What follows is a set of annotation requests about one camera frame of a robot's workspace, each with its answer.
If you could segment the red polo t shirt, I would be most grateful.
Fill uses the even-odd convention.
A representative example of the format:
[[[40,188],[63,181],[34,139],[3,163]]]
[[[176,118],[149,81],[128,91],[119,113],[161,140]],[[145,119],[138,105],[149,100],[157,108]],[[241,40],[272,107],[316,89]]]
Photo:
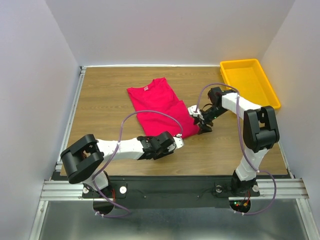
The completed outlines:
[[[182,133],[182,138],[196,135],[199,127],[189,115],[183,100],[180,100],[166,78],[156,78],[144,87],[130,87],[128,96],[136,111],[151,110],[164,113],[171,118],[155,112],[142,112],[136,115],[138,122],[147,136],[157,136],[165,131],[175,136]]]

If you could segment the yellow plastic bin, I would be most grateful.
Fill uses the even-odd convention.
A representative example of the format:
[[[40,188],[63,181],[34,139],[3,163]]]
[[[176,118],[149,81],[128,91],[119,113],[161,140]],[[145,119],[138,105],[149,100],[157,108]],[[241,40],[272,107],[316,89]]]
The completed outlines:
[[[271,106],[276,110],[281,108],[277,94],[258,59],[222,61],[220,73],[224,83],[238,89],[240,95],[248,101],[260,106]]]

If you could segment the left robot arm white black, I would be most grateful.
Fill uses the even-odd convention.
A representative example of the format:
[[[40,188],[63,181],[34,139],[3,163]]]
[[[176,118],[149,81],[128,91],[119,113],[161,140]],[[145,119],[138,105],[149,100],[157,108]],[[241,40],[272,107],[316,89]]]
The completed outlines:
[[[68,182],[82,183],[94,191],[104,190],[110,185],[109,177],[101,164],[112,160],[157,160],[182,148],[180,137],[165,131],[157,136],[138,136],[129,140],[101,140],[86,134],[60,154]]]

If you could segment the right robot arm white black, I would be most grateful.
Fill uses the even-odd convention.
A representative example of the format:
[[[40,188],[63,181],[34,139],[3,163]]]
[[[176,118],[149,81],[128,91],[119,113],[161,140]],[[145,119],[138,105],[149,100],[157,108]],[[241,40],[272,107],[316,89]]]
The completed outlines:
[[[209,108],[201,110],[196,104],[188,112],[200,134],[211,132],[213,121],[225,112],[236,115],[242,159],[232,174],[230,190],[233,194],[244,193],[254,187],[264,156],[280,139],[275,109],[250,102],[235,87],[222,90],[218,83],[210,87]]]

